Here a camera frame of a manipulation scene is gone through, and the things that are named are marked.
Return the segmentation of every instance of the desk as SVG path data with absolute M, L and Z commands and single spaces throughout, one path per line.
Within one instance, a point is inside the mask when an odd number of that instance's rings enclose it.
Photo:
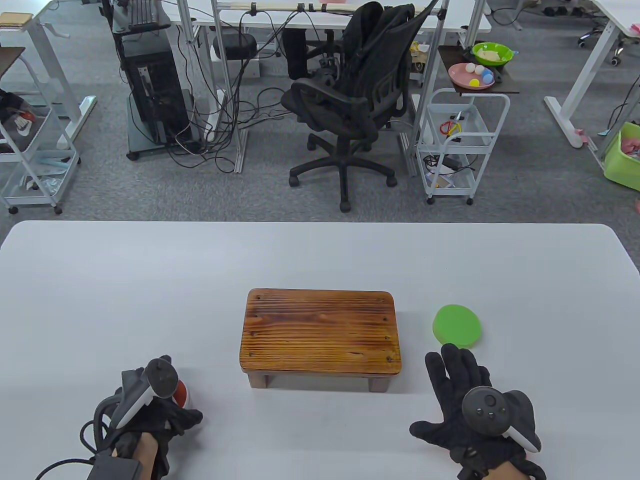
M 3 28 L 0 29 L 0 34 L 21 33 L 23 31 L 26 31 L 29 34 L 31 41 L 33 42 L 33 46 L 36 48 L 38 55 L 40 55 L 40 59 L 47 70 L 49 78 L 55 80 L 60 85 L 62 90 L 60 102 L 64 107 L 64 114 L 60 116 L 64 116 L 69 119 L 66 131 L 69 138 L 73 141 L 86 122 L 86 119 L 95 106 L 97 99 L 94 95 L 89 95 L 85 97 L 80 104 L 78 104 L 76 96 L 73 90 L 71 90 L 71 86 L 69 85 L 69 81 L 67 80 L 64 70 L 60 66 L 58 58 L 56 57 L 56 52 L 51 46 L 47 33 L 44 31 L 43 24 L 40 23 L 40 17 L 49 9 L 49 5 L 52 3 L 53 0 L 20 0 L 20 2 L 16 2 L 16 0 L 0 0 L 0 13 L 19 12 L 30 13 L 33 15 L 31 21 L 24 27 L 15 29 Z M 44 26 L 47 27 L 53 35 L 68 38 L 68 35 L 56 32 L 50 23 L 45 23 Z M 58 148 L 68 148 L 67 141 L 62 136 L 60 137 L 60 140 L 58 140 Z
M 618 36 L 621 33 L 625 36 L 638 36 L 631 30 L 631 25 L 640 23 L 640 4 L 635 1 L 592 0 L 592 2 L 609 19 L 609 23 L 562 106 L 557 98 L 545 97 L 547 107 L 573 148 L 581 148 L 584 142 L 581 135 L 576 133 L 571 117 Z
M 390 292 L 402 372 L 384 394 L 251 389 L 238 354 L 255 287 Z M 0 248 L 3 477 L 86 458 L 79 428 L 120 371 L 169 353 L 205 415 L 172 442 L 174 479 L 452 480 L 447 453 L 408 432 L 441 418 L 423 358 L 449 303 L 483 322 L 494 385 L 531 397 L 548 478 L 633 478 L 640 276 L 607 227 L 98 221 L 22 222 Z

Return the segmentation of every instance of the chair armrest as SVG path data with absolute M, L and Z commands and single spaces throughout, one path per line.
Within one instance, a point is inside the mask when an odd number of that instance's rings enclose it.
M 321 100 L 331 104 L 337 113 L 348 114 L 362 128 L 368 139 L 375 140 L 378 138 L 378 129 L 371 118 L 369 101 L 365 97 L 348 97 L 310 78 L 301 78 L 293 82 L 291 84 L 291 95 L 301 114 L 300 117 L 309 127 L 316 131 L 322 131 L 325 128 L 318 125 L 307 109 L 302 99 L 302 93 L 317 95 Z

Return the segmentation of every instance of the finger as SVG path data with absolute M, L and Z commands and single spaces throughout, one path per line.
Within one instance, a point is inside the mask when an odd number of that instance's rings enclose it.
M 491 387 L 491 378 L 489 375 L 489 370 L 486 367 L 478 367 L 480 370 L 480 378 L 482 379 L 482 383 L 480 385 L 486 385 L 487 387 Z
M 429 352 L 424 357 L 424 364 L 427 367 L 429 379 L 431 380 L 431 385 L 433 386 L 433 391 L 436 394 L 438 403 L 440 403 L 442 413 L 446 417 L 453 401 L 453 385 L 451 384 L 451 380 L 447 378 L 442 357 L 434 351 Z
M 442 346 L 442 360 L 453 383 L 454 391 L 464 392 L 470 388 L 469 373 L 462 363 L 462 354 L 454 344 L 447 343 Z
M 469 381 L 471 382 L 472 387 L 478 387 L 482 385 L 482 377 L 480 375 L 480 368 L 478 368 L 478 364 L 476 362 L 476 358 L 474 354 L 471 353 L 466 348 L 460 350 L 460 355 L 462 356 L 462 363 L 465 364 L 467 368 L 467 372 L 469 373 Z
M 414 422 L 409 427 L 409 433 L 415 438 L 420 438 L 431 445 L 447 448 L 442 430 L 442 424 L 425 421 Z

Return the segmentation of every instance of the wood grain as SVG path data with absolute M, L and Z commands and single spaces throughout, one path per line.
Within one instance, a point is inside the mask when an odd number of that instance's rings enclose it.
M 244 372 L 385 377 L 400 373 L 387 292 L 256 289 L 240 347 Z

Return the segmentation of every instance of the black glove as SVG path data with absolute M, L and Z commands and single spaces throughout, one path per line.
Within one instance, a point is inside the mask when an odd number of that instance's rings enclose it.
M 525 459 L 524 448 L 512 438 L 481 435 L 472 430 L 462 416 L 462 400 L 467 392 L 481 385 L 491 386 L 489 371 L 478 366 L 469 350 L 446 344 L 442 346 L 442 356 L 430 352 L 424 357 L 424 363 L 444 421 L 439 424 L 414 422 L 409 428 L 411 435 L 449 450 L 454 461 L 463 466 L 465 463 L 483 465 L 484 468 L 476 471 L 484 475 L 487 470 L 510 461 L 524 474 L 537 480 L 546 479 L 539 466 Z

